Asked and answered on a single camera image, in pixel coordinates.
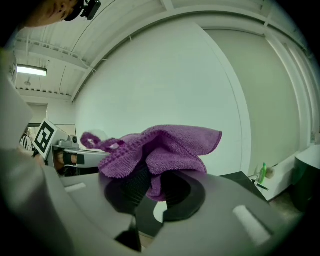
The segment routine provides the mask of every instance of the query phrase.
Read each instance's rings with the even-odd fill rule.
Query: white ceiling
[[[239,10],[260,15],[287,34],[300,38],[294,23],[279,8],[271,13],[268,0],[100,0],[92,21],[78,17],[39,28],[25,28],[16,37],[18,64],[47,68],[47,76],[19,73],[16,88],[34,95],[73,100],[78,89],[103,57],[128,37],[128,31],[177,14]]]

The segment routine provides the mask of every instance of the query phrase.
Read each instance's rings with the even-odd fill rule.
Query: green bottle
[[[259,178],[258,178],[258,183],[259,184],[262,184],[264,182],[266,174],[267,174],[267,165],[264,162],[263,163],[263,167],[261,168],[261,171],[260,171]]]

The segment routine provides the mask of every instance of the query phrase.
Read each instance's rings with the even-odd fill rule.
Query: gray plastic surface
[[[139,255],[114,238],[128,229],[132,216],[117,213],[104,197],[110,182],[102,174],[60,179],[56,170],[43,170],[34,159],[1,152],[1,190],[10,210],[57,255]],[[266,255],[285,236],[287,227],[268,203],[235,182],[194,171],[206,198],[188,220],[165,222],[148,256]],[[85,187],[66,192],[65,187]],[[255,246],[233,210],[244,205],[270,232],[271,239]]]
[[[165,222],[153,243],[144,252],[146,255],[266,254],[266,248],[254,245],[233,213],[234,208],[240,205],[246,206],[272,234],[269,244],[276,238],[275,234],[287,228],[279,214],[267,202],[235,182],[195,171],[181,173],[202,183],[206,191],[205,202],[188,220]]]
[[[80,145],[78,143],[74,143],[72,141],[72,139],[73,139],[72,135],[69,135],[67,140],[61,139],[58,142],[59,147],[61,147],[61,148],[79,149]]]

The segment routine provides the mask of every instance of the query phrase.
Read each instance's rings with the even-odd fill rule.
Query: fluorescent light
[[[37,67],[37,66],[29,66],[29,65],[17,65],[18,73],[25,73],[37,76],[45,77],[47,75],[48,70],[46,68]]]

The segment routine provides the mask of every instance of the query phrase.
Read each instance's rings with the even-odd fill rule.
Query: white curved wall
[[[206,30],[242,85],[252,134],[250,171],[272,167],[299,150],[300,119],[292,81],[268,41],[255,34]]]
[[[240,171],[242,162],[250,162],[251,138],[243,141],[241,125],[248,109],[242,95],[239,112],[235,96],[241,98],[239,81],[231,84],[233,70],[225,69],[223,57],[217,57],[208,38],[194,23],[170,22],[122,46],[98,68],[75,101],[78,135],[100,129],[119,138],[160,124],[207,127],[223,132],[218,148],[202,157],[208,172]],[[245,154],[243,143],[249,150]]]

